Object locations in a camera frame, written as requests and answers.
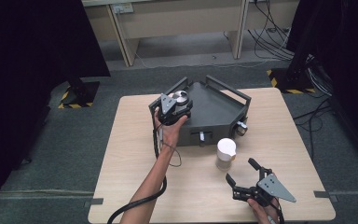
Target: human hand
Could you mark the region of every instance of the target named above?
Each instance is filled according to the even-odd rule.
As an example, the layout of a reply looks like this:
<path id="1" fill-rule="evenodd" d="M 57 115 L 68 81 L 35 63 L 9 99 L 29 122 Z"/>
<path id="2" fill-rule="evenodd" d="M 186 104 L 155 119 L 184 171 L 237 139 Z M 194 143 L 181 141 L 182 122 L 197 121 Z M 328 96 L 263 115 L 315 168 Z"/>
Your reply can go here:
<path id="1" fill-rule="evenodd" d="M 158 120 L 158 110 L 159 108 L 157 107 L 154 114 L 155 127 L 157 128 L 157 131 L 162 129 L 163 143 L 165 145 L 168 145 L 171 149 L 174 149 L 176 148 L 176 144 L 179 140 L 179 130 L 182 127 L 182 125 L 186 122 L 187 116 L 186 115 L 182 116 L 173 125 L 165 126 L 165 125 L 161 125 L 161 122 L 159 122 Z"/>
<path id="2" fill-rule="evenodd" d="M 271 205 L 267 207 L 262 207 L 257 201 L 253 199 L 248 199 L 247 203 L 249 204 L 249 206 L 252 207 L 255 218 L 257 218 L 259 224 L 271 224 L 272 222 L 269 221 L 269 216 L 273 219 L 275 223 L 279 223 L 278 212 Z M 275 207 L 279 206 L 277 198 L 273 198 L 271 203 Z"/>

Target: black cord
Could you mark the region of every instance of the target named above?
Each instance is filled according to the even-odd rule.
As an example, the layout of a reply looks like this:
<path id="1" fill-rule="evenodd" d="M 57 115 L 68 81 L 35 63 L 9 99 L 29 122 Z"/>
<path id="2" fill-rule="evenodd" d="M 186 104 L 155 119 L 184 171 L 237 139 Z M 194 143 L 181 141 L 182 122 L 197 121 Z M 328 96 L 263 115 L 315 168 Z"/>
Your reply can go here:
<path id="1" fill-rule="evenodd" d="M 267 4 L 267 10 L 268 10 L 268 14 L 266 14 L 258 5 L 257 3 L 255 3 L 255 7 L 257 7 L 257 9 L 263 13 L 263 15 L 267 18 L 268 21 L 270 21 L 275 29 L 277 29 L 277 31 L 281 31 L 283 34 L 284 34 L 284 31 L 275 23 L 275 21 L 272 19 L 272 15 L 271 15 L 271 12 L 270 12 L 270 7 L 269 7 L 269 4 L 270 4 L 270 1 L 266 1 L 266 4 Z"/>
<path id="2" fill-rule="evenodd" d="M 314 148 L 313 148 L 313 136 L 312 136 L 312 119 L 313 117 L 318 113 L 319 108 L 325 103 L 327 102 L 329 98 L 323 100 L 318 107 L 313 111 L 312 115 L 310 116 L 310 121 L 309 121 L 309 129 L 310 129 L 310 160 L 313 162 L 313 158 L 314 158 Z"/>
<path id="3" fill-rule="evenodd" d="M 261 59 L 276 59 L 276 60 L 281 60 L 281 61 L 288 61 L 288 59 L 283 59 L 283 58 L 280 58 L 278 55 L 275 55 L 274 53 L 270 52 L 263 44 L 260 44 L 259 42 L 259 38 L 256 38 L 250 30 L 248 30 L 248 33 L 251 35 L 252 39 L 255 41 L 255 49 L 256 49 L 256 46 L 260 46 L 261 48 L 265 49 L 266 51 L 268 51 L 270 54 L 276 56 L 276 57 L 262 57 L 262 56 L 259 56 L 256 51 L 255 51 L 255 56 L 257 56 L 258 58 L 261 58 Z"/>
<path id="4" fill-rule="evenodd" d="M 265 44 L 264 44 L 263 42 L 259 41 L 258 44 L 259 44 L 260 47 L 261 47 L 261 45 L 263 45 L 263 46 L 265 47 L 265 49 L 268 50 L 269 53 L 271 53 L 271 52 L 273 51 L 273 52 L 275 52 L 275 53 L 277 54 L 277 55 L 274 54 L 275 56 L 282 57 L 284 60 L 287 60 L 287 61 L 292 60 L 292 59 L 289 58 L 288 56 L 283 55 L 283 54 L 281 54 L 280 52 L 276 51 L 276 49 L 279 49 L 279 48 L 277 48 L 276 46 L 274 46 L 273 44 L 271 44 L 271 43 L 269 43 L 267 40 L 265 40 L 263 37 L 261 37 L 261 34 L 258 34 L 256 30 L 254 30 L 254 32 L 255 32 L 255 34 L 258 36 L 257 39 L 261 39 L 262 41 L 265 42 Z M 276 49 L 271 49 L 271 48 L 267 47 L 267 45 L 270 45 L 270 46 L 272 46 L 273 48 L 276 48 Z"/>
<path id="5" fill-rule="evenodd" d="M 156 128 L 156 125 L 155 125 L 155 122 L 154 122 L 154 116 L 152 118 L 153 120 L 153 143 L 154 143 L 154 150 L 155 150 L 155 154 L 156 154 L 156 158 L 158 158 L 158 141 L 157 141 L 157 130 L 158 128 L 162 125 L 160 124 L 157 128 Z M 121 208 L 119 208 L 115 213 L 112 214 L 112 216 L 107 220 L 107 223 L 108 224 L 111 224 L 113 222 L 113 220 L 115 220 L 115 218 L 120 215 L 121 213 L 129 210 L 129 209 L 132 209 L 133 207 L 136 207 L 138 205 L 141 205 L 143 203 L 148 203 L 148 202 L 151 202 L 153 200 L 156 200 L 159 196 L 161 196 L 164 192 L 165 192 L 165 189 L 167 188 L 167 177 L 164 176 L 164 180 L 162 181 L 162 188 L 159 192 L 149 196 L 149 197 L 146 197 L 146 198 L 143 198 L 143 199 L 140 199 L 138 201 L 135 201 L 135 202 L 132 202 L 132 203 L 127 203 L 126 205 L 122 206 Z"/>

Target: yellow and black hazard tape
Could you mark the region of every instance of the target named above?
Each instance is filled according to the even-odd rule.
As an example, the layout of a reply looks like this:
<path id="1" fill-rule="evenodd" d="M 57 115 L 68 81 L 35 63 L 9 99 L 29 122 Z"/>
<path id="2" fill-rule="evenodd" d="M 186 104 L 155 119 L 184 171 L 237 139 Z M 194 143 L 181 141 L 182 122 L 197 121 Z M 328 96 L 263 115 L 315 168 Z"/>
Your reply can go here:
<path id="1" fill-rule="evenodd" d="M 69 90 L 71 90 L 71 87 L 68 87 L 68 89 L 66 89 L 66 92 L 63 94 L 62 98 L 61 98 L 61 103 L 58 106 L 59 109 L 64 109 L 64 108 L 82 108 L 82 107 L 91 107 L 92 106 L 92 102 L 89 103 L 85 103 L 83 105 L 80 104 L 64 104 L 63 101 L 68 97 L 69 94 Z"/>
<path id="2" fill-rule="evenodd" d="M 274 75 L 272 75 L 272 71 L 268 70 L 267 71 L 269 80 L 271 81 L 271 85 L 272 87 L 277 87 L 278 86 L 278 81 L 275 78 Z M 282 93 L 314 93 L 315 89 L 304 89 L 304 90 L 281 90 Z"/>

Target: gray floor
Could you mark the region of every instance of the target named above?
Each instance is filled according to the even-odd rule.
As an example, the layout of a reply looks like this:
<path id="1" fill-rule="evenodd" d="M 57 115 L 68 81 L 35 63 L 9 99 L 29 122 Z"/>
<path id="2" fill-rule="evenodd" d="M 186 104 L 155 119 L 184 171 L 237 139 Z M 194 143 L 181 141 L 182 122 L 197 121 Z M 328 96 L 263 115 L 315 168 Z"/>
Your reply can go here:
<path id="1" fill-rule="evenodd" d="M 116 42 L 101 43 L 111 77 L 84 78 L 101 82 L 90 108 L 57 108 L 66 83 L 51 93 L 47 123 L 30 153 L 33 161 L 13 171 L 2 187 L 0 223 L 88 223 L 90 200 L 121 96 L 160 93 L 182 77 L 206 75 L 236 89 L 270 87 L 266 71 L 288 62 L 259 59 L 252 38 L 243 41 L 241 58 L 233 60 L 223 33 L 147 38 L 140 43 L 133 67 L 125 66 Z M 272 57 L 260 49 L 257 53 Z M 296 117 L 314 110 L 325 99 L 315 98 L 319 95 L 318 91 L 283 98 Z M 358 223 L 356 146 L 332 111 L 312 126 L 320 128 L 312 133 L 314 164 L 337 212 L 333 221 L 323 223 Z M 310 133 L 301 127 L 298 131 L 310 151 Z"/>

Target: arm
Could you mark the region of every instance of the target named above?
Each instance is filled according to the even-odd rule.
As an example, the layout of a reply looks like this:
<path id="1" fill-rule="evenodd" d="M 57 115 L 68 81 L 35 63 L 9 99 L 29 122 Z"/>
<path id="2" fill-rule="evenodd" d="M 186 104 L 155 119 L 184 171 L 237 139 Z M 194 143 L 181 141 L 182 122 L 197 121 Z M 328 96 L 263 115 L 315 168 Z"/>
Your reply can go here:
<path id="1" fill-rule="evenodd" d="M 179 130 L 186 122 L 187 116 L 181 117 L 175 124 L 171 126 L 161 126 L 157 118 L 157 110 L 155 112 L 156 127 L 163 129 L 163 141 L 162 149 L 158 155 L 158 158 L 150 170 L 149 174 L 145 178 L 144 182 L 135 192 L 131 198 L 131 202 L 146 198 L 150 195 L 157 193 L 162 185 L 165 174 L 167 173 L 170 160 L 176 147 Z M 141 204 L 126 212 L 124 212 L 120 223 L 149 223 L 152 217 L 153 210 L 157 200 Z"/>

